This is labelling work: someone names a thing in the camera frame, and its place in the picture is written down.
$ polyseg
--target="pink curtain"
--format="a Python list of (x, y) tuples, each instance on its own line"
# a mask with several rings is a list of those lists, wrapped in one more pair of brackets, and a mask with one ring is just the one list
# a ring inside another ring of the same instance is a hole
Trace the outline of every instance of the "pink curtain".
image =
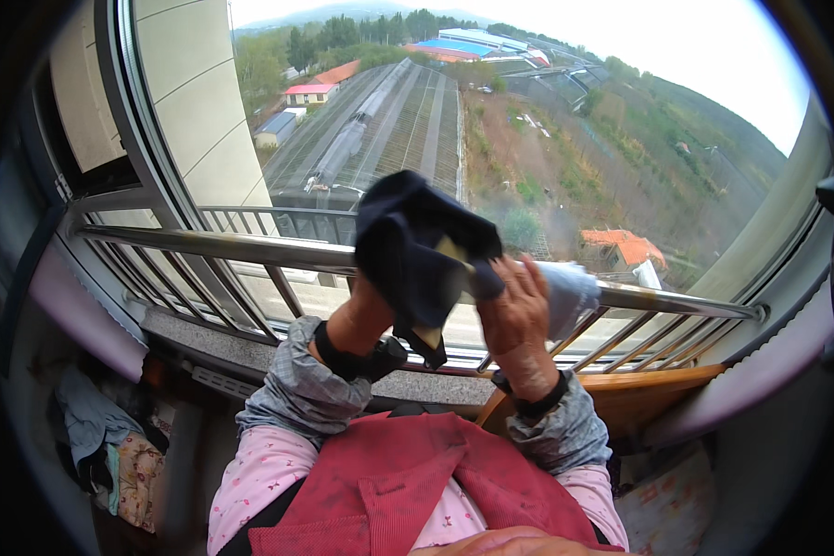
[(124, 378), (139, 381), (148, 349), (83, 287), (52, 245), (37, 264), (28, 294), (84, 350)]

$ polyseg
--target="wristwatch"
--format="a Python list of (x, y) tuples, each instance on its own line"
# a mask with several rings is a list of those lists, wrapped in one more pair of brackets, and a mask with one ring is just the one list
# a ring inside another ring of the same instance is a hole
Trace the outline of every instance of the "wristwatch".
[(566, 375), (563, 373), (559, 373), (559, 380), (556, 381), (556, 386), (553, 386), (553, 390), (534, 402), (515, 397), (510, 381), (507, 380), (507, 377), (500, 370), (494, 371), (491, 382), (512, 398), (513, 405), (516, 406), (516, 411), (521, 416), (529, 419), (540, 419), (547, 415), (552, 408), (556, 407), (556, 404), (559, 403), (559, 400), (562, 399), (567, 390)]
[(359, 376), (366, 378), (371, 384), (376, 383), (408, 361), (407, 352), (402, 344), (391, 336), (378, 341), (373, 351), (364, 357), (337, 350), (327, 337), (326, 320), (321, 321), (315, 329), (315, 347), (324, 365), (347, 383)]

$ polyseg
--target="field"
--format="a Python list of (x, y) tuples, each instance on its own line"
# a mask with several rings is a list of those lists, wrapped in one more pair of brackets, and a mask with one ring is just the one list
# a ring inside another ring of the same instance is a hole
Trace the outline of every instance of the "field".
[(520, 95), (467, 91), (467, 200), (498, 224), (512, 251), (531, 251), (534, 240), (524, 233), (508, 239), (509, 215), (534, 218), (553, 260), (578, 257), (580, 229), (629, 229), (665, 253), (670, 269), (662, 278), (683, 291), (744, 228), (772, 177), (748, 178), (720, 151), (698, 146), (696, 137), (691, 155), (679, 152), (665, 132), (653, 135), (678, 117), (676, 110), (641, 112), (618, 93), (600, 91), (592, 116), (578, 117), (567, 109), (551, 114)]

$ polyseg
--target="mountain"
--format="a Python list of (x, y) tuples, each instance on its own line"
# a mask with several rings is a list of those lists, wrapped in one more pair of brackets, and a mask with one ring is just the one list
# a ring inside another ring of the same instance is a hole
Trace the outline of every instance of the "mountain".
[[(236, 29), (262, 29), (282, 27), (284, 25), (303, 25), (310, 21), (327, 21), (335, 15), (343, 13), (347, 17), (351, 17), (358, 21), (363, 18), (377, 19), (381, 15), (390, 17), (401, 12), (402, 15), (407, 16), (413, 11), (413, 8), (395, 4), (392, 2), (346, 2), (342, 4), (331, 4), (329, 6), (321, 6), (312, 10), (305, 10), (303, 12), (291, 13), (282, 17), (272, 19), (261, 19), (251, 23), (245, 23), (235, 27)], [(494, 19), (479, 17), (474, 13), (469, 13), (464, 10), (430, 10), (435, 15), (448, 15), (456, 19), (474, 19), (480, 26), (486, 27), (491, 23), (495, 23)]]

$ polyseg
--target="white roof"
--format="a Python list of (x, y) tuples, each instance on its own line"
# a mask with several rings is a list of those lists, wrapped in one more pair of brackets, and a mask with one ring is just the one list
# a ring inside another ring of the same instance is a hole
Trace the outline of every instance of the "white roof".
[(518, 50), (528, 50), (528, 43), (523, 43), (522, 41), (518, 41), (512, 38), (498, 37), (497, 35), (492, 35), (485, 29), (453, 28), (442, 29), (438, 32), (439, 36), (441, 36), (443, 33), (450, 37), (459, 37), (475, 41), (484, 41), (486, 43), (500, 44), (503, 46), (508, 46), (510, 48), (516, 48)]

